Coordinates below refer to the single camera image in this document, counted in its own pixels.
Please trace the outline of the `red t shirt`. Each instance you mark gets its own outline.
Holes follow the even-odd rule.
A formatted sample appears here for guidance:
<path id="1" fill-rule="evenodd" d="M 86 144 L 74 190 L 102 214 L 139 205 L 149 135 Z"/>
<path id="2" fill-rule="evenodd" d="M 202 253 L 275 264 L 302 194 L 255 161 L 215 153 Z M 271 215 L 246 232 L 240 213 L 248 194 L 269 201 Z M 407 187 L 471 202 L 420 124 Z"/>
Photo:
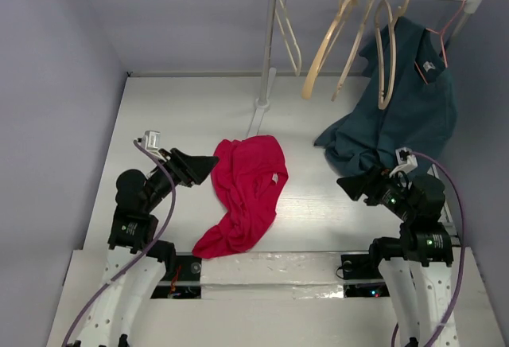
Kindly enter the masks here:
<path id="1" fill-rule="evenodd" d="M 285 155 L 272 135 L 224 139 L 214 155 L 219 162 L 212 186 L 226 213 L 196 242 L 192 254 L 201 259 L 250 251 L 272 226 L 289 179 Z"/>

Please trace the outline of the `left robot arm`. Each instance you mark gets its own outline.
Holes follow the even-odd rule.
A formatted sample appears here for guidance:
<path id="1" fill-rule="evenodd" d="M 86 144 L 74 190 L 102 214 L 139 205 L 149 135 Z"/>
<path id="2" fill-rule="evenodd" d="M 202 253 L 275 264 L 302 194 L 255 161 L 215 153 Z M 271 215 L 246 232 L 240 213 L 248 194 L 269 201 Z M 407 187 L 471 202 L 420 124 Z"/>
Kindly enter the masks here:
<path id="1" fill-rule="evenodd" d="M 132 344 L 134 323 L 159 282 L 176 270 L 175 246 L 161 238 L 169 223 L 152 212 L 166 197 L 174 198 L 179 185 L 203 183 L 219 161 L 176 148 L 140 151 L 155 167 L 149 174 L 126 170 L 117 178 L 101 283 L 70 325 L 64 346 Z"/>

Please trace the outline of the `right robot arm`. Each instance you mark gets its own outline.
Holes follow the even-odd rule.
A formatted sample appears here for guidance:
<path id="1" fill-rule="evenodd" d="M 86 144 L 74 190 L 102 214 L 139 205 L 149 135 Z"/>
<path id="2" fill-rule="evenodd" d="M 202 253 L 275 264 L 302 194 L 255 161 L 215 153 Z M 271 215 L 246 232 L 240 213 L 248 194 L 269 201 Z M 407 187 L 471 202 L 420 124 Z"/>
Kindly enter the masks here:
<path id="1" fill-rule="evenodd" d="M 362 175 L 341 177 L 338 186 L 368 206 L 381 205 L 398 219 L 399 236 L 372 241 L 367 270 L 382 277 L 397 319 L 402 346 L 457 346 L 453 315 L 453 242 L 441 223 L 445 187 L 423 174 L 408 179 L 375 166 Z"/>

